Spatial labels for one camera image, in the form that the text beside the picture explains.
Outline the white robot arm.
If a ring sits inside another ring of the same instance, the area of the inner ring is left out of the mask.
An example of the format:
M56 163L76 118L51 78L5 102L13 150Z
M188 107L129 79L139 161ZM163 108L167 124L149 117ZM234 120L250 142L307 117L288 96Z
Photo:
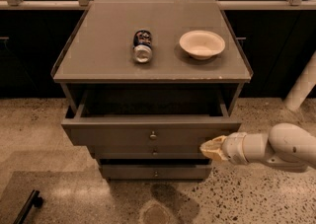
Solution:
M279 123L268 134L234 132L202 143L201 153L234 165L260 163L273 169L302 173L316 169L316 137L291 123Z

